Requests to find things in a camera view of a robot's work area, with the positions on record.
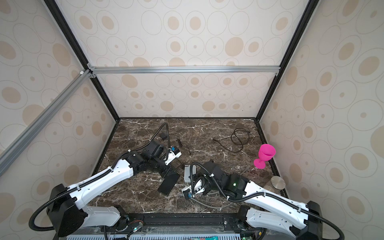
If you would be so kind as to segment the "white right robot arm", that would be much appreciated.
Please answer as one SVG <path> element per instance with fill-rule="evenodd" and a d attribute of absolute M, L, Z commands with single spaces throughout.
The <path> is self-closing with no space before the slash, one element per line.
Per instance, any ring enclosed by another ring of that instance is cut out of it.
<path fill-rule="evenodd" d="M 239 211 L 239 220 L 253 228 L 264 228 L 288 235 L 296 240 L 322 240 L 323 225 L 345 239 L 343 231 L 323 218 L 319 204 L 296 202 L 268 191 L 239 174 L 228 174 L 217 164 L 193 162 L 185 166 L 185 179 L 190 185 L 182 192 L 185 198 L 219 192 L 230 203 L 246 203 Z"/>

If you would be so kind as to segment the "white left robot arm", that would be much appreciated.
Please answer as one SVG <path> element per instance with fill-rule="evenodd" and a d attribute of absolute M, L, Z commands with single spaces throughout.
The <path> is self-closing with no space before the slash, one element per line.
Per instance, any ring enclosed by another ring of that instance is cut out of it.
<path fill-rule="evenodd" d="M 68 187 L 62 184 L 54 187 L 50 199 L 31 215 L 29 228 L 36 232 L 55 231 L 57 238 L 87 227 L 120 225 L 125 229 L 128 216 L 121 207 L 90 207 L 88 204 L 116 184 L 147 170 L 155 170 L 164 178 L 158 190 L 168 195 L 180 177 L 171 163 L 182 153 L 179 148 L 170 143 L 164 146 L 155 138 L 123 153 L 113 165 L 84 181 Z"/>

